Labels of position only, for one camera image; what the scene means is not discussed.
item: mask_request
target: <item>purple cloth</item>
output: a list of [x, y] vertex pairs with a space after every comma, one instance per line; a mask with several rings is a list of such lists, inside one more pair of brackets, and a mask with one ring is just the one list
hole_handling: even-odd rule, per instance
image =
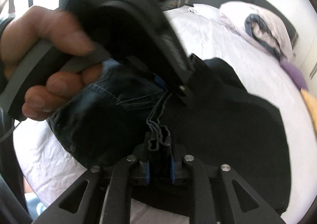
[[281, 67], [290, 76], [290, 78], [293, 80], [294, 84], [297, 86], [299, 90], [308, 90], [304, 75], [296, 66], [292, 65], [286, 60], [282, 60]]

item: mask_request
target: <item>sleeve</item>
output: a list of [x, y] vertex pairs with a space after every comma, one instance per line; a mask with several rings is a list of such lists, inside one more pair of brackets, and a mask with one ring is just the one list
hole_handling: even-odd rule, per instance
[[[1, 36], [2, 33], [4, 31], [4, 29], [7, 27], [7, 25], [13, 20], [14, 18], [7, 18], [4, 21], [0, 21], [0, 40], [1, 40]], [[7, 79], [4, 76], [4, 66], [3, 66], [3, 62], [0, 58], [0, 94], [4, 91], [5, 87], [7, 86]]]

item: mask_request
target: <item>metal screw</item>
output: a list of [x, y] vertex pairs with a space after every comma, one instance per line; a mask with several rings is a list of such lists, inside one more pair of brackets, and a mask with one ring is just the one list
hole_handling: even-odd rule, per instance
[[98, 166], [98, 165], [92, 166], [92, 167], [90, 168], [90, 171], [91, 171], [92, 173], [97, 173], [97, 172], [100, 171], [100, 166]]
[[184, 159], [187, 162], [192, 162], [194, 160], [194, 156], [190, 155], [190, 154], [187, 154], [187, 155], [184, 156]]
[[126, 158], [126, 160], [127, 160], [128, 162], [134, 162], [134, 161], [137, 160], [137, 157], [136, 157], [135, 155], [129, 155], [129, 156]]
[[230, 170], [230, 166], [227, 165], [227, 164], [224, 164], [224, 165], [221, 165], [221, 169], [222, 169], [223, 171], [229, 171], [229, 170]]

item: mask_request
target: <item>white bed sheet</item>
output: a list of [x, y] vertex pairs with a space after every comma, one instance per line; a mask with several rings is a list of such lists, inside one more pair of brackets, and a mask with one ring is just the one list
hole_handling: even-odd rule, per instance
[[[289, 145], [292, 187], [282, 218], [296, 224], [317, 195], [317, 142], [305, 103], [277, 60], [258, 51], [230, 28], [180, 8], [166, 13], [188, 54], [219, 57], [229, 63], [246, 89], [276, 105]], [[56, 140], [46, 121], [26, 120], [14, 131], [21, 169], [34, 192], [50, 205], [84, 171]], [[188, 218], [132, 201], [131, 223], [187, 224]]]

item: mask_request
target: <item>hand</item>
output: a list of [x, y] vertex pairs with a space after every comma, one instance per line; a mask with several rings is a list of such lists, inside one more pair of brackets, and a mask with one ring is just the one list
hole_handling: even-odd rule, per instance
[[[0, 57], [7, 79], [41, 38], [50, 40], [60, 51], [75, 56], [86, 56], [94, 50], [93, 42], [73, 15], [33, 6], [22, 17], [14, 19], [1, 37]], [[45, 86], [37, 85], [27, 90], [22, 113], [34, 120], [45, 120], [86, 85], [96, 81], [101, 73], [100, 63], [81, 74], [57, 72], [51, 75]]]

